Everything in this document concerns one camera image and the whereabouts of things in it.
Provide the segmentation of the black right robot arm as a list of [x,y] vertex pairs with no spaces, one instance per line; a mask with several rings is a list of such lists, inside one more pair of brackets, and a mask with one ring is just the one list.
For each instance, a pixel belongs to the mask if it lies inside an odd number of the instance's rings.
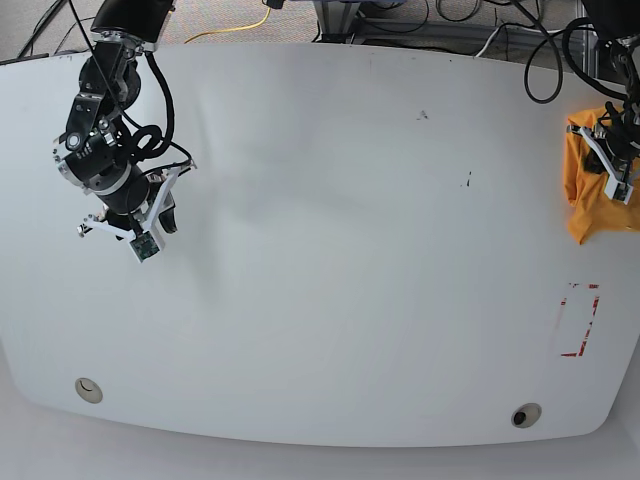
[[[163,156],[174,142],[175,108],[169,85],[154,53],[174,11],[172,1],[106,1],[83,36],[90,56],[79,74],[64,132],[55,140],[53,159],[59,173],[102,203],[78,227],[80,236],[102,230],[124,240],[144,261],[163,247],[162,236],[177,230],[177,179],[194,169],[191,155],[181,162],[141,169]],[[141,90],[137,72],[145,58],[164,99],[166,125],[141,126],[127,113]]]

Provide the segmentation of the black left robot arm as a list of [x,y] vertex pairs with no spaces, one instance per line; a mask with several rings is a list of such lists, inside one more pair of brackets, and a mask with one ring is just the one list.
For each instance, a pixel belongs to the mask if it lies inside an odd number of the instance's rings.
[[[609,98],[604,113],[592,127],[570,127],[588,145],[588,165],[607,175],[604,193],[614,201],[627,204],[634,192],[639,169],[639,70],[634,53],[639,49],[639,3],[637,1],[584,1],[585,15],[571,21],[562,34],[561,48],[571,70],[587,85]],[[569,41],[581,27],[592,27],[604,45],[614,72],[624,90],[614,91],[589,76],[573,60]],[[612,100],[621,102],[614,106]]]

